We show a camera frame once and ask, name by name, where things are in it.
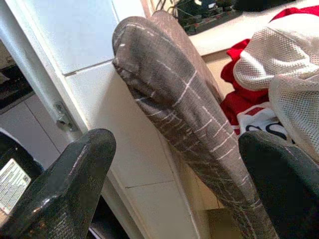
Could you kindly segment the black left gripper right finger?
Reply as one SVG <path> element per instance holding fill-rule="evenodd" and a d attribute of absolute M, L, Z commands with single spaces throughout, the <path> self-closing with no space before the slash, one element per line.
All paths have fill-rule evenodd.
<path fill-rule="evenodd" d="M 280 239 L 319 239 L 319 165 L 264 131 L 242 134 L 239 151 Z"/>

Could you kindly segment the black top-load washing machine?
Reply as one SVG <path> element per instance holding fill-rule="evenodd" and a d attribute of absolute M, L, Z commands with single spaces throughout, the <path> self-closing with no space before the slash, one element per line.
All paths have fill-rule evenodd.
<path fill-rule="evenodd" d="M 44 171 L 40 163 L 29 154 L 17 139 L 3 128 L 0 128 L 0 170 L 11 158 L 13 158 L 31 178 L 29 186 Z M 0 228 L 8 220 L 9 215 L 10 213 L 6 215 L 0 209 Z"/>

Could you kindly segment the white mesh garment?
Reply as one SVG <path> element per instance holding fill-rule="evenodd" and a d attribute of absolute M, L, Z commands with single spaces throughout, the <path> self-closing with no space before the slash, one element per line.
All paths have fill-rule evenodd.
<path fill-rule="evenodd" d="M 233 73 L 245 89 L 268 90 L 290 137 L 319 164 L 319 16 L 272 20 L 254 33 Z"/>

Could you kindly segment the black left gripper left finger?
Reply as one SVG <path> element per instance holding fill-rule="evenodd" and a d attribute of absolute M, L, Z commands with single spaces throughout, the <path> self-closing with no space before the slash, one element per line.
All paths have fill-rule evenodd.
<path fill-rule="evenodd" d="M 115 152 L 103 128 L 69 144 L 3 217 L 0 239 L 85 239 Z"/>

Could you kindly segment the red white printed garment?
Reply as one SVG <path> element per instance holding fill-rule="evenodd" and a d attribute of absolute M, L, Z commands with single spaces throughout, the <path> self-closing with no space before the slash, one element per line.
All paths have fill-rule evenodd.
<path fill-rule="evenodd" d="M 310 13 L 319 16 L 319 5 L 287 8 L 278 13 L 272 20 L 295 13 Z M 233 73 L 235 64 L 250 40 L 251 38 L 245 39 L 227 51 L 232 60 L 224 66 L 221 78 L 231 83 L 234 90 L 222 101 L 221 108 L 237 135 L 242 135 L 248 131 L 261 130 L 292 142 L 292 138 L 270 105 L 268 90 L 248 90 L 240 86 L 235 80 Z"/>

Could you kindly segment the silver door hinge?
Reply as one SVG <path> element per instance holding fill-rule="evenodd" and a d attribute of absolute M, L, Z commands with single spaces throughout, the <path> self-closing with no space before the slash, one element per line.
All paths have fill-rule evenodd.
<path fill-rule="evenodd" d="M 57 126 L 63 131 L 76 131 L 77 126 L 73 122 L 73 119 L 64 104 L 62 102 L 56 102 L 54 106 L 58 113 L 56 120 Z"/>

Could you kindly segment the white washer label sticker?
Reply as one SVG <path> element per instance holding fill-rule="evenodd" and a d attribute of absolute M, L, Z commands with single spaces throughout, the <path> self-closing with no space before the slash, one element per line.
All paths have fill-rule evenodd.
<path fill-rule="evenodd" d="M 6 215 L 12 211 L 30 183 L 29 175 L 13 158 L 0 170 L 0 209 Z"/>

